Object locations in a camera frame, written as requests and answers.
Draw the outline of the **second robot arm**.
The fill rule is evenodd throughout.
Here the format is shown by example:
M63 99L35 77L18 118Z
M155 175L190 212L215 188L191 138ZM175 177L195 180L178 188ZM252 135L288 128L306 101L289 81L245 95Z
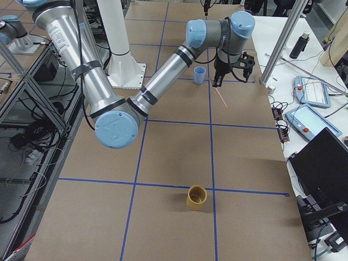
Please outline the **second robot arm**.
M30 36L16 15L1 17L1 42L9 45L13 54L33 55L39 48L34 43L35 37Z

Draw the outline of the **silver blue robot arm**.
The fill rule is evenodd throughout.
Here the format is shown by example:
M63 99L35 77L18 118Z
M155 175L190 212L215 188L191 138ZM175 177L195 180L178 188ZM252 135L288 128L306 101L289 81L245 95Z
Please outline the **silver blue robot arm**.
M243 50L256 23L250 13L237 11L221 20L191 20L184 43L135 96L123 98L114 91L111 73L104 71L93 46L81 34L82 26L71 1L21 4L32 14L35 24L49 34L90 104L96 137L110 148L124 148L135 140L150 109L208 48L217 49L214 86L220 86L224 76L234 69L242 69L242 81L247 82L254 66L254 58Z

